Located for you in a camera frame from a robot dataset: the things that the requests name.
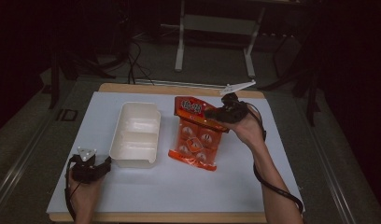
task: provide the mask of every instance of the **human arm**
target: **human arm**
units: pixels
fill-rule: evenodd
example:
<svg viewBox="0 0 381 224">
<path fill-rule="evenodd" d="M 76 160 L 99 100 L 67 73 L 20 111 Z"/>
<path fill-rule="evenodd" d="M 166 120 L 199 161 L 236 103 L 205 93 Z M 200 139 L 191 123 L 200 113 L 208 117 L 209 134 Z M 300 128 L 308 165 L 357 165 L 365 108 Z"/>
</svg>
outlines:
<svg viewBox="0 0 381 224">
<path fill-rule="evenodd" d="M 92 223 L 94 209 L 100 198 L 103 181 L 104 176 L 90 184 L 81 184 L 72 178 L 72 171 L 69 172 L 71 204 L 77 214 L 76 224 Z"/>
<path fill-rule="evenodd" d="M 248 108 L 257 119 L 260 118 L 260 115 L 251 106 Z M 264 143 L 262 129 L 256 119 L 247 114 L 245 118 L 235 124 L 222 124 L 233 130 L 238 138 L 248 146 L 261 178 L 269 184 L 289 192 Z M 303 223 L 302 215 L 294 201 L 283 197 L 263 184 L 261 187 L 265 215 L 269 223 Z"/>
</svg>

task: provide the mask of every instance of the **orange snack bag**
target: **orange snack bag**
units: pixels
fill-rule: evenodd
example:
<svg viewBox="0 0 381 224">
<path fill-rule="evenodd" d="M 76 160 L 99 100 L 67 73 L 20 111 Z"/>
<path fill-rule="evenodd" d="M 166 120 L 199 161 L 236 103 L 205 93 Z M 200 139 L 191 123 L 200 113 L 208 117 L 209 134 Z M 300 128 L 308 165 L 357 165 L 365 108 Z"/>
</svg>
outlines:
<svg viewBox="0 0 381 224">
<path fill-rule="evenodd" d="M 215 171 L 215 157 L 222 133 L 229 129 L 211 119 L 204 112 L 214 106 L 190 96 L 177 96 L 174 114 L 179 116 L 175 148 L 168 156 L 187 164 Z"/>
</svg>

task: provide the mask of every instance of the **white plastic container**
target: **white plastic container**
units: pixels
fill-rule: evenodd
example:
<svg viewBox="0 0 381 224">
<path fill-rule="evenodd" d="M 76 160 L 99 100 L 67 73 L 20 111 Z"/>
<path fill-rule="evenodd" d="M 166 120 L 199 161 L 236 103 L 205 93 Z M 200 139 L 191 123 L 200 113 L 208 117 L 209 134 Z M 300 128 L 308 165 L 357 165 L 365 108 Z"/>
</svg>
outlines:
<svg viewBox="0 0 381 224">
<path fill-rule="evenodd" d="M 152 167 L 156 161 L 160 124 L 161 113 L 155 104 L 124 104 L 109 156 L 119 167 Z"/>
</svg>

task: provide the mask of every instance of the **floor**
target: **floor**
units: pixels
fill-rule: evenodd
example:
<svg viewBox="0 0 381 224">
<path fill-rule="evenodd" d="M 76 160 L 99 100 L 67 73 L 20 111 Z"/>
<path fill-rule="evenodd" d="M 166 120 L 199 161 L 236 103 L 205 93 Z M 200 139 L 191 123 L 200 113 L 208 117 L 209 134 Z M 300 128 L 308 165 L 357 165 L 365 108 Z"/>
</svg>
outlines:
<svg viewBox="0 0 381 224">
<path fill-rule="evenodd" d="M 239 48 L 189 44 L 183 71 L 178 73 L 174 71 L 175 44 L 150 42 L 143 35 L 137 38 L 135 43 L 141 50 L 136 44 L 131 46 L 134 57 L 140 52 L 134 67 L 136 84 L 223 87 L 250 81 Z M 281 71 L 293 57 L 296 43 L 290 43 L 279 55 L 283 59 L 279 62 Z M 257 39 L 252 53 L 257 85 L 249 88 L 251 91 L 277 80 L 272 60 L 275 46 L 275 37 Z M 100 60 L 110 58 L 101 56 Z M 76 81 L 61 76 L 61 100 L 53 109 L 48 109 L 49 94 L 39 92 L 0 131 L 0 223 L 51 223 L 46 208 L 92 93 L 105 82 L 127 83 L 129 70 L 129 64 L 112 68 L 107 72 L 117 78 L 110 80 L 84 71 Z M 49 70 L 41 76 L 49 84 Z M 316 127 L 311 127 L 304 113 L 307 98 L 294 98 L 292 86 L 289 83 L 264 94 L 301 189 L 307 223 L 381 223 L 381 209 L 325 102 L 324 92 L 317 93 L 319 111 L 315 113 Z M 76 110 L 78 117 L 61 120 L 61 109 Z"/>
</svg>

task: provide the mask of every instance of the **white bracket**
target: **white bracket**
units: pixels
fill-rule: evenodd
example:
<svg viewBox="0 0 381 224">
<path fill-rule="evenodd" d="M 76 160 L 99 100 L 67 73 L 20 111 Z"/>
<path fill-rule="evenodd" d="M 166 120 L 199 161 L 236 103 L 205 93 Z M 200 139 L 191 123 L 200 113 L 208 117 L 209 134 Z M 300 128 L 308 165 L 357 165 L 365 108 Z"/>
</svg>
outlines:
<svg viewBox="0 0 381 224">
<path fill-rule="evenodd" d="M 78 153 L 82 161 L 88 161 L 92 156 L 95 155 L 96 152 L 97 149 L 78 147 Z"/>
<path fill-rule="evenodd" d="M 219 91 L 219 94 L 220 95 L 225 95 L 225 94 L 228 94 L 228 93 L 240 91 L 240 90 L 245 89 L 247 87 L 250 87 L 250 86 L 252 86 L 254 84 L 255 84 L 255 80 L 254 79 L 252 79 L 252 81 L 246 82 L 246 83 L 240 83 L 240 84 L 235 84 L 235 85 L 228 84 L 225 87 L 225 89 Z"/>
</svg>

